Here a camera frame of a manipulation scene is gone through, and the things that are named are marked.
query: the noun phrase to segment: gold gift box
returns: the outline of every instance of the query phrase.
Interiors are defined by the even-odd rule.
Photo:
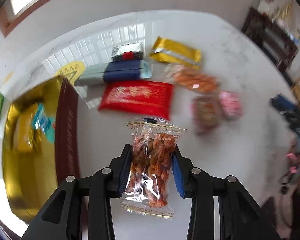
[[[66,78],[58,76],[26,92],[10,105],[3,138],[3,178],[10,208],[18,218],[30,223],[50,195],[68,175],[79,177],[77,164],[77,93]],[[55,142],[36,130],[33,151],[18,153],[13,145],[14,129],[20,113],[35,102],[54,117]],[[60,143],[71,136],[69,145]]]

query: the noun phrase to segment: light blue package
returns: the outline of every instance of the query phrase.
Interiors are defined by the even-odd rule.
[[[49,142],[54,143],[55,138],[55,118],[48,117],[44,112],[43,104],[40,103],[37,112],[32,120],[34,130],[41,129]]]

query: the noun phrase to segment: small black label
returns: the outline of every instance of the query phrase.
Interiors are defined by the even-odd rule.
[[[154,124],[157,124],[157,120],[155,120],[155,119],[144,118],[143,120],[144,120],[145,122],[148,122],[148,123],[154,123]]]

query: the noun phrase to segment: red snack package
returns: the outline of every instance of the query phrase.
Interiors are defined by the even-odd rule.
[[[107,85],[99,110],[120,110],[169,120],[172,89],[173,85],[162,82],[114,82]]]

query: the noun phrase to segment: gold package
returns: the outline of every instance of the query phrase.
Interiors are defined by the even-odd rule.
[[[34,129],[31,123],[37,111],[37,107],[37,103],[29,106],[20,114],[16,123],[13,145],[19,153],[30,153],[33,151]]]
[[[180,63],[194,69],[201,67],[201,51],[167,38],[158,37],[150,58],[165,63]]]

